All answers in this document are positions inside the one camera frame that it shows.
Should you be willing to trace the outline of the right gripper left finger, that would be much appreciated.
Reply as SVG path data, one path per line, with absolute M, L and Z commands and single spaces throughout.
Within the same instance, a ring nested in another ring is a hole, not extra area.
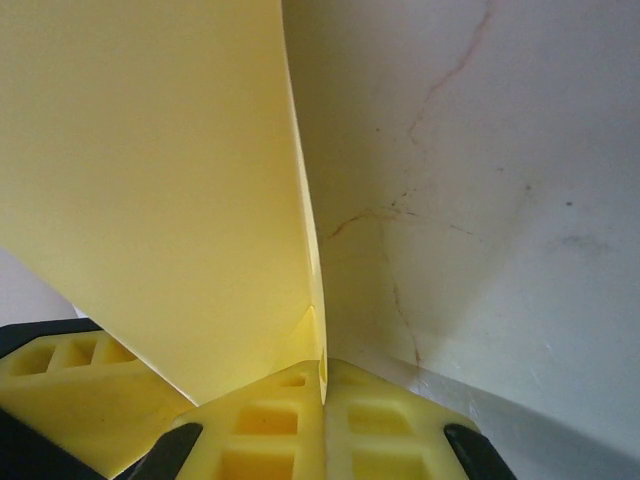
M 297 363 L 177 417 L 133 479 L 324 479 L 322 367 Z

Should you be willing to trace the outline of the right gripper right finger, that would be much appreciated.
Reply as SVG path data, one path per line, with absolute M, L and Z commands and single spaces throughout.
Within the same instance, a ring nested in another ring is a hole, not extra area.
M 464 415 L 330 359 L 325 413 L 329 479 L 513 479 Z

